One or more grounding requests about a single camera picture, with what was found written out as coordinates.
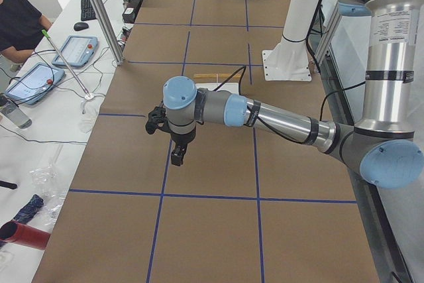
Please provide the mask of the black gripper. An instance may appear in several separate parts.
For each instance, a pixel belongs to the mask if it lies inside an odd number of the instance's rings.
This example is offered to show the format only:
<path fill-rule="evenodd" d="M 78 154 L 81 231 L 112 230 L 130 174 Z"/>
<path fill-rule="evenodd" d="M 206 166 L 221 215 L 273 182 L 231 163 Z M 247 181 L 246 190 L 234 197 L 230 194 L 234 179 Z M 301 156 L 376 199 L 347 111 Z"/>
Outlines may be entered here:
<path fill-rule="evenodd" d="M 184 157 L 187 152 L 187 145 L 192 142 L 196 136 L 196 128 L 193 128 L 186 134 L 179 134 L 172 131 L 170 135 L 171 139 L 176 144 L 171 153 L 171 163 L 174 166 L 181 166 L 182 163 L 184 163 Z"/>

